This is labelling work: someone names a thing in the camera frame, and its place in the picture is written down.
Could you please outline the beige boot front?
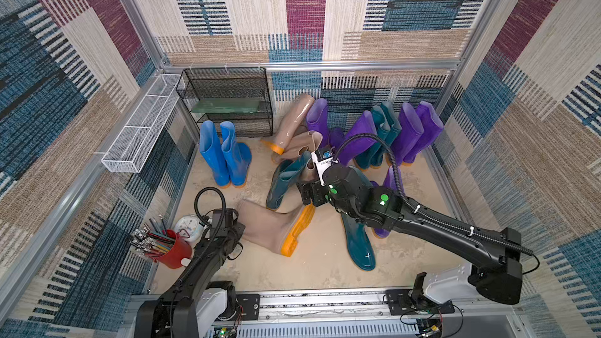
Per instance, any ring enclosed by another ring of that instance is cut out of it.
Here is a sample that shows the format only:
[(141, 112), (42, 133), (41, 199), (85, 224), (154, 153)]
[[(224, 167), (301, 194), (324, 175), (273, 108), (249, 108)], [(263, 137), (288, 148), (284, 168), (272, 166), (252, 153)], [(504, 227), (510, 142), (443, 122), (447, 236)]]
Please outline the beige boot front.
[(246, 241), (285, 257), (293, 255), (298, 237), (308, 228), (316, 212), (316, 207), (310, 204), (280, 213), (250, 200), (241, 200), (236, 209), (239, 222), (245, 226), (243, 238)]

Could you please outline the beige boot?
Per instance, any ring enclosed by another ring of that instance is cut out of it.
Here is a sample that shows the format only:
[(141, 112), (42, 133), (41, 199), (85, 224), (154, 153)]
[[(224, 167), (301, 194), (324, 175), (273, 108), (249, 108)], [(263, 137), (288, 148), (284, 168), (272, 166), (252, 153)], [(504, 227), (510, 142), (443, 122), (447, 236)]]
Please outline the beige boot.
[(314, 101), (315, 99), (311, 95), (300, 94), (281, 120), (278, 131), (273, 136), (262, 138), (261, 141), (274, 153), (282, 155)]
[(322, 134), (318, 131), (306, 131), (294, 136), (282, 155), (272, 154), (272, 161), (276, 164), (280, 164), (283, 161), (295, 161), (305, 152), (308, 152), (308, 162), (302, 169), (300, 180), (304, 182), (314, 180), (317, 176), (317, 171), (311, 154), (321, 146), (322, 139)]
[(293, 255), (298, 237), (308, 228), (316, 212), (316, 207), (310, 204), (280, 213), (250, 200), (241, 200), (236, 209), (239, 222), (245, 226), (243, 238), (246, 241), (285, 257)]

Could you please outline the short purple boot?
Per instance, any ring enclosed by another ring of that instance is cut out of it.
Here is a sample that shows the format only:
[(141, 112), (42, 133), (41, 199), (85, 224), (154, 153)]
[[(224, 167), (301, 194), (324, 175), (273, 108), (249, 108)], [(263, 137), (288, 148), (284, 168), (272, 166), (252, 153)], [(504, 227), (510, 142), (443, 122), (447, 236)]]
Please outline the short purple boot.
[(343, 128), (330, 128), (329, 145), (332, 149), (339, 147), (344, 142), (345, 133)]
[[(361, 117), (355, 122), (349, 133), (346, 134), (343, 143), (346, 143), (350, 138), (361, 134), (377, 134), (372, 113), (367, 110), (362, 113)], [(365, 136), (350, 141), (338, 155), (338, 162), (347, 166), (353, 158), (368, 150), (374, 142), (374, 139)]]

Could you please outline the teal boot front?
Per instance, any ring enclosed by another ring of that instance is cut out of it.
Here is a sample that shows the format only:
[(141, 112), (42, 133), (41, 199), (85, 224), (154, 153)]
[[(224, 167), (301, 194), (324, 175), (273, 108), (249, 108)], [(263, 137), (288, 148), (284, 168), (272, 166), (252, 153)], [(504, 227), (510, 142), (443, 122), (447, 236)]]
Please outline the teal boot front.
[(354, 264), (365, 272), (370, 272), (376, 267), (376, 257), (366, 233), (366, 227), (356, 222), (347, 214), (341, 215), (343, 222), (347, 252)]

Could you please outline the short purple boot front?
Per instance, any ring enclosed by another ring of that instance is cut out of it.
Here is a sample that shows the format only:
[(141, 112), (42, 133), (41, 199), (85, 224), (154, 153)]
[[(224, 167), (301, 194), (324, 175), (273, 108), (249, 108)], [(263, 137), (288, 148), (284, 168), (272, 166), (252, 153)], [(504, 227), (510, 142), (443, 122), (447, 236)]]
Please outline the short purple boot front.
[[(343, 143), (346, 143), (350, 138), (361, 134), (377, 134), (372, 113), (367, 110), (362, 113), (361, 117), (355, 122), (349, 133), (346, 134)], [(338, 155), (338, 162), (347, 166), (353, 158), (368, 150), (374, 142), (374, 139), (365, 136), (350, 141)]]

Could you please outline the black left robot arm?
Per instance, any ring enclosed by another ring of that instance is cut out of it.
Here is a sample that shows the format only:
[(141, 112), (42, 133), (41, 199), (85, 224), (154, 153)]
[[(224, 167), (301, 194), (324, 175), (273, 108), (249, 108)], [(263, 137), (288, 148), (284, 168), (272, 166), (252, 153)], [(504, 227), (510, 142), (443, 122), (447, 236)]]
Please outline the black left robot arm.
[(134, 337), (204, 337), (215, 321), (238, 315), (233, 282), (211, 279), (239, 247), (245, 226), (232, 208), (215, 213), (222, 226), (212, 227), (210, 237), (198, 242), (190, 264), (166, 292), (142, 303)]

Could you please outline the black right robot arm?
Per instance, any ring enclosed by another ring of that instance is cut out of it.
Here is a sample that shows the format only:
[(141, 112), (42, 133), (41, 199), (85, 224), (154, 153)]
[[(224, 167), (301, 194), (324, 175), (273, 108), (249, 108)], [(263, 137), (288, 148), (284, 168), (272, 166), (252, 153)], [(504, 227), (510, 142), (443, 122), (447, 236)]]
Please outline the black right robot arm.
[(452, 252), (472, 265), (468, 283), (482, 297), (504, 305), (521, 299), (523, 247), (513, 228), (497, 232), (469, 225), (425, 207), (385, 186), (374, 186), (353, 167), (335, 164), (322, 178), (298, 182), (305, 205), (331, 205), (344, 217), (369, 226), (423, 239)]

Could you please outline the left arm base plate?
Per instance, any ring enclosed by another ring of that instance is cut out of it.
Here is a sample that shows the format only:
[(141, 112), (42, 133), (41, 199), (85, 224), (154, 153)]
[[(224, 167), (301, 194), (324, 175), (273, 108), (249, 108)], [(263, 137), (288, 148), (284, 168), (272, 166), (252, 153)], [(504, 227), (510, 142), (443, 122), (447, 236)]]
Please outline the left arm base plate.
[(220, 314), (218, 320), (221, 322), (258, 321), (260, 307), (260, 294), (228, 295), (226, 309)]

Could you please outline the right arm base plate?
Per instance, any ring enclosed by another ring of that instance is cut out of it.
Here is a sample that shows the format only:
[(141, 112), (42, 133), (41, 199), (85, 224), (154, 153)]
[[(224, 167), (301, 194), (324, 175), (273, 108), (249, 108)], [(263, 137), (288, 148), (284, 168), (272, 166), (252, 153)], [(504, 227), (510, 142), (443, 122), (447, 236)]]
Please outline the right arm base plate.
[(382, 301), (393, 316), (409, 314), (443, 315), (453, 314), (455, 308), (450, 300), (442, 304), (435, 303), (412, 289), (388, 289)]

